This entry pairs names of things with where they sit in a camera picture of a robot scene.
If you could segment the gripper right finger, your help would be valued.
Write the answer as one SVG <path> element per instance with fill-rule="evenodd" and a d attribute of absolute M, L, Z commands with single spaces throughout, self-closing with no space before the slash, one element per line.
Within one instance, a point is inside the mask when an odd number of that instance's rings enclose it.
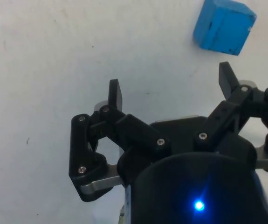
<path fill-rule="evenodd" d="M 264 145 L 258 149 L 237 139 L 250 118 L 260 118 L 268 129 L 268 88 L 261 91 L 241 84 L 229 62 L 219 64 L 219 85 L 225 100 L 194 134 L 193 149 L 198 152 L 219 151 L 268 172 L 268 134 Z"/>

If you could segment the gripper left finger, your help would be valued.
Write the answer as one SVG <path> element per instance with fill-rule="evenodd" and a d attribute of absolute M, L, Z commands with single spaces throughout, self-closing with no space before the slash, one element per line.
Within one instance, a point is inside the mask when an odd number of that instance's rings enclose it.
<path fill-rule="evenodd" d="M 100 139 L 108 138 L 122 150 L 116 165 L 98 153 Z M 132 184 L 151 163 L 171 154 L 169 139 L 152 126 L 122 112 L 117 79 L 109 82 L 107 104 L 92 115 L 71 120 L 69 177 L 84 202 L 95 201 L 114 186 Z"/>

